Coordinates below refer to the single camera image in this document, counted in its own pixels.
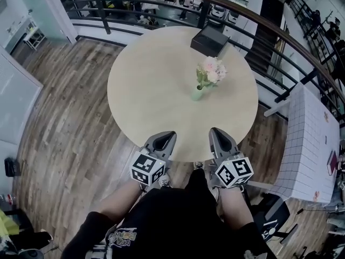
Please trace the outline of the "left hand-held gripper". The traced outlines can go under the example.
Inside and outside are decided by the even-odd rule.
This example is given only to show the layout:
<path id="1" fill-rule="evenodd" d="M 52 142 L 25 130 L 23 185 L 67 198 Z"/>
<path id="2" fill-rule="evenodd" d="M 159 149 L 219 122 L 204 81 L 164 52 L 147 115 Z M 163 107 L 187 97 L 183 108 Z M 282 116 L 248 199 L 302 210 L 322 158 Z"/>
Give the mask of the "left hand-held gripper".
<path id="1" fill-rule="evenodd" d="M 132 156 L 129 164 L 130 177 L 145 186 L 151 186 L 158 181 L 170 167 L 169 157 L 176 140 L 175 131 L 152 135 Z"/>

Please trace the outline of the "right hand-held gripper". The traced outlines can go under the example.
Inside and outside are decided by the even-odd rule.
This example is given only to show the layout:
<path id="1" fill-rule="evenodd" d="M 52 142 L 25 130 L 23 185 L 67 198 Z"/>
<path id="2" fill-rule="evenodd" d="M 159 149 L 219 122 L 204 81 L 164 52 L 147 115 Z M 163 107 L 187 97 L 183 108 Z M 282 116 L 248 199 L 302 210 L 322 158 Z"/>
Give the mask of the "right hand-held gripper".
<path id="1" fill-rule="evenodd" d="M 209 144 L 212 152 L 234 152 L 217 164 L 212 185 L 230 189 L 247 184 L 254 171 L 249 158 L 238 151 L 234 138 L 224 130 L 213 127 L 209 131 Z"/>

